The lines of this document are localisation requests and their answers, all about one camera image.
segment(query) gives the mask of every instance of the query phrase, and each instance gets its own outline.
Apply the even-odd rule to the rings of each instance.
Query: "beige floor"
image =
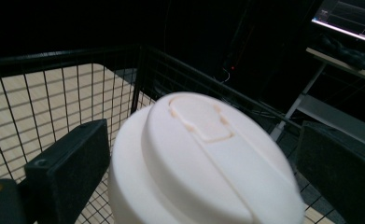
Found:
[[[130,115],[132,95],[132,85],[100,64],[0,79],[0,178],[21,182],[26,162],[78,124],[92,119],[107,119],[112,145],[120,125]],[[141,94],[140,106],[152,103]],[[107,204],[106,180],[107,174],[77,223],[114,223]],[[332,223],[326,218],[318,222],[322,217],[309,208],[304,223]]]

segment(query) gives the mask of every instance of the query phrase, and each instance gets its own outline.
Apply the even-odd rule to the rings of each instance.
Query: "monitor screen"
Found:
[[[323,0],[312,22],[365,40],[365,0]]]

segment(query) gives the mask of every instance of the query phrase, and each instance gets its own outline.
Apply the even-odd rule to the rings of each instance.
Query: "desk leg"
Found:
[[[304,90],[299,94],[298,98],[295,100],[295,102],[293,103],[293,105],[288,110],[287,114],[285,115],[285,118],[286,119],[290,119],[290,117],[292,116],[292,114],[298,108],[298,106],[301,103],[301,101],[304,99],[304,97],[307,94],[307,92],[310,90],[310,88],[316,82],[316,79],[319,77],[319,75],[322,74],[322,72],[323,72],[323,70],[324,70],[324,68],[325,68],[326,65],[327,65],[326,63],[322,63],[321,66],[319,66],[318,70],[316,70],[316,74],[313,76],[313,78],[310,80],[310,82],[307,84],[307,86],[304,88]],[[278,140],[278,137],[283,132],[285,125],[286,125],[286,123],[282,120],[281,122],[279,122],[275,126],[275,128],[270,133],[270,136],[273,138],[273,140],[275,142]]]

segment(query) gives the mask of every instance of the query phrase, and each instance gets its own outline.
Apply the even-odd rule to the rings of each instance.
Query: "white plastic lid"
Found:
[[[303,202],[287,159],[240,111],[179,92],[135,114],[120,129],[112,155],[110,204],[117,221],[129,217],[120,223],[302,223]]]

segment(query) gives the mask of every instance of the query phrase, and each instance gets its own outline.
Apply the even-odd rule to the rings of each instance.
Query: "desk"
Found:
[[[340,130],[341,132],[344,132],[365,144],[365,122],[345,114],[343,111],[327,105],[308,94],[308,91],[314,85],[317,78],[322,74],[322,71],[327,65],[337,67],[344,70],[345,72],[362,78],[365,78],[365,70],[359,70],[347,63],[334,59],[314,49],[307,49],[306,51],[313,54],[314,58],[320,60],[322,64],[317,69],[313,78],[295,100],[292,107],[285,115],[285,118],[290,119],[292,114],[296,110],[299,110],[311,118],[316,119],[332,128]],[[281,121],[270,133],[270,136],[274,141],[276,141],[282,133],[285,124],[286,123],[284,121]]]

